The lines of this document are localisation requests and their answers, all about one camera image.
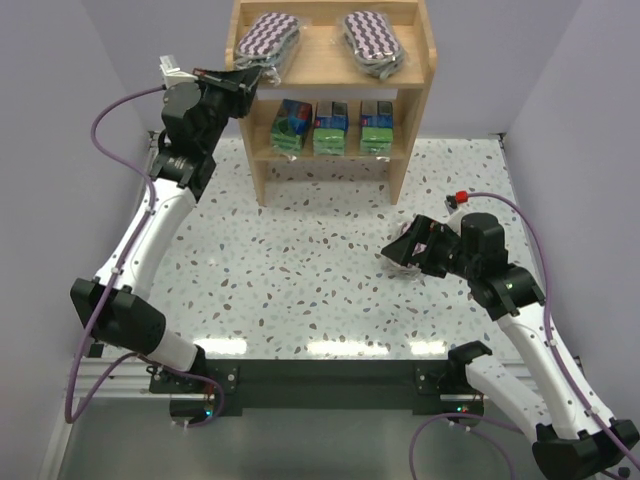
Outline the green sponge pack dark label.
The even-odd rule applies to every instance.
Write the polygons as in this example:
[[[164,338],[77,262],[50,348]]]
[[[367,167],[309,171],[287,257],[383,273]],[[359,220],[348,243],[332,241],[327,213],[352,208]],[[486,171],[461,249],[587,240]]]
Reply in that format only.
[[[271,147],[277,153],[298,155],[304,147],[312,119],[310,103],[283,99],[270,130]]]

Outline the green heavy duty sponge pack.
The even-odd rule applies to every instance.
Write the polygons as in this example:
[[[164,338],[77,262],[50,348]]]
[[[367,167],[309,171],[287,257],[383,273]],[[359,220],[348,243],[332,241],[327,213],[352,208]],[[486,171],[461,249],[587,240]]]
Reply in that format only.
[[[315,156],[343,156],[349,128],[346,102],[321,100],[317,103],[313,126]]]

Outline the green sponge pack white label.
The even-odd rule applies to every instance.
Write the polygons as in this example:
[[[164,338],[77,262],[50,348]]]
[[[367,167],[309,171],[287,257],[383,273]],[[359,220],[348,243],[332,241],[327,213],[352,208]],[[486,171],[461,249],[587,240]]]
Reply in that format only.
[[[363,100],[360,108],[360,153],[387,155],[394,140],[393,104],[387,100]]]

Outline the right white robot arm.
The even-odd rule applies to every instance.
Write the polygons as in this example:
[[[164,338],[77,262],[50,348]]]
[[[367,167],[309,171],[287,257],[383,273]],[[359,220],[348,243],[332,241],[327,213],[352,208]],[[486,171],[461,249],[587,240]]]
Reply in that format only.
[[[381,253],[402,267],[467,282],[473,300],[496,321],[537,388],[509,373],[480,341],[448,353],[454,380],[488,396],[529,440],[548,479],[586,479],[616,466],[639,441],[586,381],[552,321],[532,274],[511,263],[505,233],[488,213],[455,213],[441,223],[418,215]]]

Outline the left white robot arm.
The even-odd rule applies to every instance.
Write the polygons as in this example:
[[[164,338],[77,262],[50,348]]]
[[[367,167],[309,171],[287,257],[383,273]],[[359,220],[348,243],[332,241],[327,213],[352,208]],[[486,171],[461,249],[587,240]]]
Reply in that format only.
[[[92,279],[77,279],[71,288],[75,310],[94,339],[175,371],[206,375],[204,350],[171,331],[148,299],[176,230],[213,176],[213,152],[225,127],[248,115],[260,76],[258,67],[166,76],[164,129],[143,175],[143,200],[109,260]]]

